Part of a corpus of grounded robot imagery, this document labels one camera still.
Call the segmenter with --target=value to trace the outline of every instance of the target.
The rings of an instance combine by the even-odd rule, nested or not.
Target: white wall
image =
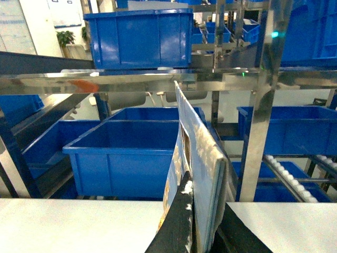
[[[0,1],[0,51],[36,54],[19,0]]]
[[[46,0],[19,0],[38,55],[62,57]]]
[[[82,20],[81,26],[71,26],[71,27],[64,27],[64,28],[56,28],[55,30],[58,31],[58,32],[61,32],[61,31],[70,31],[70,32],[73,32],[74,35],[75,35],[75,44],[83,45],[84,49],[89,49],[88,45],[82,39],[82,36],[81,36],[81,29],[82,29],[83,26],[85,26],[84,20],[83,20],[83,11],[82,11],[82,7],[81,7],[81,2],[80,2],[80,0],[78,0],[78,1],[76,1],[76,3],[77,3],[78,9],[80,10],[79,13],[80,13],[80,18]]]

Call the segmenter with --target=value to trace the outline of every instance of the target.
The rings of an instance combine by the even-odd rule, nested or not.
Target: blue storage crate
[[[238,107],[239,134],[248,138],[252,107]],[[337,154],[337,111],[320,106],[273,107],[265,154]]]
[[[202,0],[177,0],[177,2],[189,5],[198,5],[202,3]]]
[[[294,0],[282,66],[337,66],[336,4]]]
[[[187,67],[192,9],[85,14],[97,69]]]
[[[205,114],[201,108],[194,108],[203,122],[206,122]],[[108,120],[179,120],[177,107],[135,107],[124,108],[113,115]]]
[[[38,95],[1,95],[0,107],[10,127],[15,126],[43,107]]]
[[[99,124],[99,120],[66,120],[53,124],[23,151],[33,178],[67,156],[62,152],[63,146]]]
[[[194,27],[192,30],[192,44],[202,44],[202,31],[199,27]]]
[[[215,22],[206,23],[206,38],[208,43],[215,43]],[[225,27],[223,32],[223,42],[228,43],[231,38],[231,32]]]
[[[258,22],[251,20],[251,25],[243,25],[242,39],[243,41],[256,43],[259,40],[260,25]]]
[[[280,162],[295,178],[309,178],[301,168],[293,162]],[[240,174],[241,162],[232,162],[237,175]],[[275,178],[274,173],[264,163],[261,164],[259,178]],[[331,202],[329,197],[316,183],[303,183],[306,190],[319,202]],[[255,202],[297,202],[288,189],[282,183],[261,182],[257,184]]]
[[[106,121],[63,148],[77,192],[87,196],[162,198],[178,121]]]

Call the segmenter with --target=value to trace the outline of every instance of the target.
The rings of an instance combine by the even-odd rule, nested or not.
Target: whiteboard
[[[68,27],[81,25],[79,0],[47,0],[52,13],[54,26]]]

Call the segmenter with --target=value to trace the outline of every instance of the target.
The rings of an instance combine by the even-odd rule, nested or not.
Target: green indicator light
[[[273,32],[272,33],[272,38],[276,38],[276,37],[278,37],[279,36],[279,32]]]

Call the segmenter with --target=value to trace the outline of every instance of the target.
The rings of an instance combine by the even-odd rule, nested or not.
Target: white conveyor surface
[[[0,199],[0,252],[144,252],[160,201]]]
[[[274,253],[337,252],[337,203],[229,203]]]

